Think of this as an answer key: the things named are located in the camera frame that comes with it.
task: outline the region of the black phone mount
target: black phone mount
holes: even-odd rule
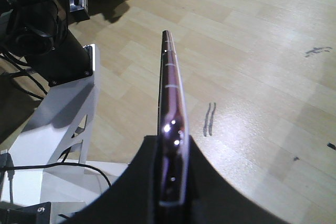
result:
[[[192,137],[190,139],[190,166],[183,223],[286,223],[234,189],[213,169]],[[65,224],[159,223],[155,220],[153,201],[156,143],[156,136],[146,136],[135,158],[118,180],[100,198]]]

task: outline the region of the white base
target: white base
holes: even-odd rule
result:
[[[127,168],[127,164],[87,161],[102,170],[111,183]],[[42,202],[84,202],[90,204],[106,189],[106,180],[95,170],[78,166],[57,166],[48,169],[17,170],[13,183],[13,203],[31,206]],[[36,185],[27,188],[25,184]],[[9,181],[5,176],[2,201],[10,202]]]

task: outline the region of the screw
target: screw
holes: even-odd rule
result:
[[[37,209],[37,212],[38,212],[39,214],[43,214],[44,210],[45,210],[44,207],[39,207],[39,208]]]

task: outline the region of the laminate floor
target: laminate floor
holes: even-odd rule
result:
[[[89,7],[91,19],[70,30],[101,52],[90,160],[128,163],[156,133],[161,32],[170,30],[191,134],[213,166],[291,223],[336,223],[336,151],[327,147],[336,145],[336,0]]]

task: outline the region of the white stand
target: white stand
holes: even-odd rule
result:
[[[91,47],[93,75],[50,88],[9,150],[14,166],[56,163],[68,148],[71,152],[79,151],[77,162],[86,163],[100,89],[99,50],[95,45]],[[113,181],[127,167],[102,162],[96,165],[103,167],[103,172],[108,172]],[[4,178],[1,201],[10,202],[7,178]],[[16,170],[12,203],[31,206],[46,201],[84,201],[88,204],[107,188],[101,175],[83,167]]]

